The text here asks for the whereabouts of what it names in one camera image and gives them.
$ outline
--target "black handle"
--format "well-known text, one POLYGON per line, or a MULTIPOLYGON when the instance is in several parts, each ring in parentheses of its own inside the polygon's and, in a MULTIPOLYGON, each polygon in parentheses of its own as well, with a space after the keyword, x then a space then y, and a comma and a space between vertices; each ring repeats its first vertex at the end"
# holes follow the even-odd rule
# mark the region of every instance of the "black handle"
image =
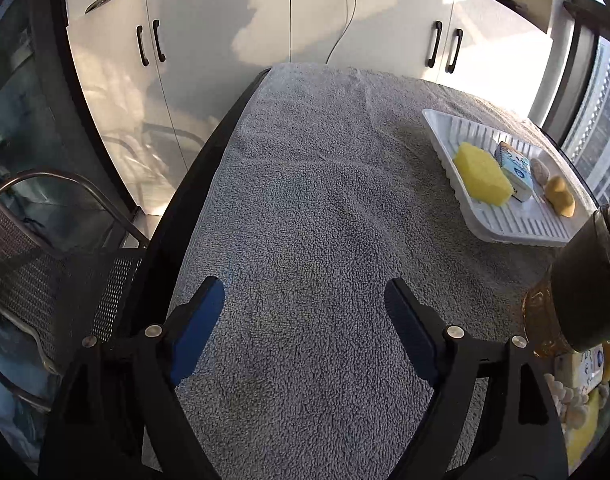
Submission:
POLYGON ((143 51, 143 26, 139 25, 136 27, 136 37, 138 38, 138 50, 140 51, 140 60, 143 62, 143 66, 147 66, 149 64, 149 59, 145 57, 145 53, 143 51))
POLYGON ((440 43, 440 35, 442 34, 442 22, 434 22, 434 27, 436 27, 436 43, 434 44, 434 53, 427 60, 427 66, 429 68, 434 68, 436 64, 436 55, 438 54, 438 44, 440 43))
POLYGON ((451 65, 447 65, 445 67, 445 71, 453 74, 454 70, 456 70, 456 62, 458 61, 458 53, 460 52, 460 44, 463 42, 463 30, 461 28, 457 28, 454 31, 454 35, 458 38, 458 43, 456 44, 456 53, 454 54, 454 61, 451 62, 451 65))
POLYGON ((154 39, 156 40, 156 50, 158 51, 158 59, 162 63, 167 58, 165 57, 165 54, 160 52, 160 42, 158 41, 158 27, 160 27, 160 22, 158 20, 154 20, 154 23, 152 23, 152 25, 154 26, 154 39))

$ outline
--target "cabinet door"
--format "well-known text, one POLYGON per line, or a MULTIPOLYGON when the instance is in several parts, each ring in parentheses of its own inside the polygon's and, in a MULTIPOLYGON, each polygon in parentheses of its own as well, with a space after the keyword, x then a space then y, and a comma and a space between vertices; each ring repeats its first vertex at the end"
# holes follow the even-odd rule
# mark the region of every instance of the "cabinet door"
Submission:
POLYGON ((547 34, 495 0, 454 0, 447 37, 438 83, 528 115, 549 59, 547 34))
POLYGON ((147 0, 147 9, 189 166, 256 75, 289 60, 290 0, 147 0))
POLYGON ((187 168, 156 70, 145 0, 112 0, 71 22, 67 35, 89 111, 120 177, 146 214, 161 215, 187 168))
POLYGON ((452 0, 291 0, 291 60, 329 63, 435 81, 452 0), (442 24, 433 68, 427 66, 442 24))

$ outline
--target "metal screw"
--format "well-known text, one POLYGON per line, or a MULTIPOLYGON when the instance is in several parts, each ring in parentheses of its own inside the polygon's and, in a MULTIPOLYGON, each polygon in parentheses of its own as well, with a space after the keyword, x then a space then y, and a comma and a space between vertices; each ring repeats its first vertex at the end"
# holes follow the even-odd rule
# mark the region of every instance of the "metal screw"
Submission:
POLYGON ((465 335, 465 331, 459 326, 452 325, 447 328, 447 335, 453 339, 461 339, 465 335))
POLYGON ((95 335, 88 335, 87 337, 85 337, 83 339, 83 346, 85 348, 91 348, 92 346, 94 346, 96 343, 98 342, 98 339, 96 339, 95 335))
POLYGON ((149 325, 145 329, 145 335, 147 337, 158 337, 163 333, 163 329, 160 325, 149 325))
POLYGON ((525 346, 527 346, 527 340, 521 335, 515 335, 512 337, 512 343, 514 343, 514 346, 517 346, 518 348, 525 348, 525 346))

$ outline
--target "chair armrest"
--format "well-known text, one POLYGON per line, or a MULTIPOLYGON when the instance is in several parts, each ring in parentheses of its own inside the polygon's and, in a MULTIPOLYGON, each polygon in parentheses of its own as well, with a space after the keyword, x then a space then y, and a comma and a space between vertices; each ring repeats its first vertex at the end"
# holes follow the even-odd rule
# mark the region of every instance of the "chair armrest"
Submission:
POLYGON ((0 183, 0 194, 15 184, 36 176, 50 176, 60 180, 69 180, 70 182, 75 182, 79 186, 82 186, 91 196, 96 199, 96 202, 98 202, 110 215, 112 215, 112 217, 114 217, 115 221, 117 221, 130 235, 136 238, 140 245, 143 247, 147 247, 149 245, 149 239, 143 233, 141 233, 123 213, 118 210, 118 208, 102 193, 100 189, 98 189, 84 176, 59 170, 21 171, 15 176, 11 176, 0 183))
POLYGON ((5 375, 0 371, 0 383, 9 390, 10 393, 18 397, 19 399, 24 400, 38 411, 43 413, 49 413, 51 411, 51 404, 47 402, 45 399, 41 399, 27 390, 23 390, 20 386, 16 386, 12 381, 7 379, 5 375))

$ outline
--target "yellow object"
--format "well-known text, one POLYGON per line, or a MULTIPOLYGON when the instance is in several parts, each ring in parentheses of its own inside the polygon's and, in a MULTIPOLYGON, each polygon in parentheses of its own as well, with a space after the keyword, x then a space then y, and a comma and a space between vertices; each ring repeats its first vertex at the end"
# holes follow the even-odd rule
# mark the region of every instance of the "yellow object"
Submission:
POLYGON ((491 153, 468 142, 463 142, 458 147, 454 165, 470 197, 476 200, 501 206, 514 193, 512 184, 491 153))
POLYGON ((602 352, 605 356, 605 364, 602 370, 602 380, 601 384, 607 384, 610 382, 610 342, 605 341, 602 344, 602 352))
POLYGON ((571 218, 574 216, 576 202, 574 196, 567 189, 565 179, 560 175, 553 176, 545 184, 545 197, 554 206, 554 211, 560 216, 571 218))
POLYGON ((589 443, 594 438, 596 427, 598 426, 598 403, 600 402, 600 393, 598 388, 592 390, 587 401, 587 420, 578 430, 567 428, 566 444, 567 444, 567 465, 571 471, 582 457, 582 452, 587 448, 589 443))

